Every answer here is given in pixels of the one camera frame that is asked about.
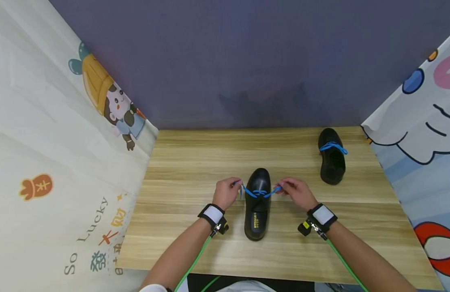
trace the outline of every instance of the yellow hat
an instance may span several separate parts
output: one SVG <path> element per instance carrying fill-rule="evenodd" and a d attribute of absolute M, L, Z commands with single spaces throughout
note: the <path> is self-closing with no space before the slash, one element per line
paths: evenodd
<path fill-rule="evenodd" d="M 99 114 L 103 115 L 108 89 L 114 83 L 113 78 L 92 54 L 82 60 L 82 76 L 87 95 Z"/>

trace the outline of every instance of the green cable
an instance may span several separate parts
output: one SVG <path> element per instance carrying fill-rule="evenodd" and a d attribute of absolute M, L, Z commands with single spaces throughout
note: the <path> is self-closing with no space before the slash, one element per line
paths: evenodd
<path fill-rule="evenodd" d="M 330 247 L 334 250 L 335 254 L 339 257 L 339 259 L 341 259 L 343 265 L 345 266 L 345 268 L 347 268 L 347 270 L 349 271 L 349 273 L 353 276 L 353 278 L 356 280 L 356 282 L 358 283 L 358 285 L 361 286 L 361 288 L 363 288 L 364 291 L 368 292 L 368 289 L 366 289 L 366 287 L 363 285 L 363 283 L 361 283 L 360 279 L 358 279 L 358 277 L 355 275 L 355 273 L 353 273 L 353 271 L 351 270 L 350 266 L 347 264 L 347 262 L 343 259 L 342 255 L 338 252 L 338 250 L 335 248 L 335 246 L 333 245 L 333 243 L 327 239 L 327 243 L 329 243 Z"/>
<path fill-rule="evenodd" d="M 183 276 L 183 278 L 181 278 L 180 282 L 178 283 L 178 285 L 176 285 L 175 288 L 175 292 L 178 291 L 178 288 L 180 288 L 181 284 L 184 282 L 184 280 L 186 279 L 186 277 L 189 275 L 189 273 L 191 272 L 191 270 L 194 268 L 195 264 L 197 263 L 197 261 L 199 260 L 199 257 L 201 256 L 201 254 L 204 252 L 204 249 L 206 249 L 207 243 L 209 243 L 209 241 L 212 239 L 211 236 L 209 236 L 206 240 L 206 242 L 204 243 L 204 245 L 201 248 L 201 251 L 199 252 L 199 254 L 197 255 L 197 258 L 194 260 L 193 264 L 191 265 L 191 267 L 189 268 L 189 270 L 186 272 L 186 274 Z"/>
<path fill-rule="evenodd" d="M 216 280 L 218 280 L 220 278 L 220 276 L 215 277 L 209 284 L 207 284 L 206 287 L 204 287 L 204 289 L 201 290 L 201 292 L 204 292 L 207 290 L 207 288 L 209 288 L 210 285 L 212 285 Z"/>

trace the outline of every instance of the forearm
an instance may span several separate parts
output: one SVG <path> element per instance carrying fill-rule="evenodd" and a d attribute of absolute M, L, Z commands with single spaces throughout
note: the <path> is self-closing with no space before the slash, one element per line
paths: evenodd
<path fill-rule="evenodd" d="M 388 261 L 336 221 L 327 237 L 361 283 L 371 291 L 416 291 Z"/>
<path fill-rule="evenodd" d="M 174 290 L 209 235 L 209 222 L 199 218 L 170 244 L 142 282 L 141 288 L 156 283 Z"/>

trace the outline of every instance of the blue circle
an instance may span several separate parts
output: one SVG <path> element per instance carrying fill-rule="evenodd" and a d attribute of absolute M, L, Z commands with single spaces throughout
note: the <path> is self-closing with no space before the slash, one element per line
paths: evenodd
<path fill-rule="evenodd" d="M 422 86 L 424 82 L 424 72 L 421 68 L 418 68 L 413 74 L 404 81 L 401 90 L 405 94 L 412 94 L 416 92 Z"/>

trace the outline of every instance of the person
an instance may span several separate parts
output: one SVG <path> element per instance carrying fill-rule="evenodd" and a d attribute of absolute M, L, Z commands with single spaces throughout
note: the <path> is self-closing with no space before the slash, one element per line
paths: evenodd
<path fill-rule="evenodd" d="M 212 203 L 226 210 L 235 202 L 242 184 L 240 178 L 228 178 L 217 182 Z M 281 186 L 281 190 L 277 193 L 289 195 L 304 212 L 319 204 L 304 181 L 284 178 L 278 185 Z M 142 282 L 141 292 L 166 292 L 167 288 L 174 291 L 199 254 L 209 237 L 210 230 L 210 223 L 204 218 L 197 219 L 189 226 L 152 267 Z M 402 274 L 341 222 L 335 221 L 330 225 L 326 236 L 368 291 L 416 291 Z M 237 282 L 220 290 L 226 291 L 274 292 L 270 287 L 257 281 Z"/>

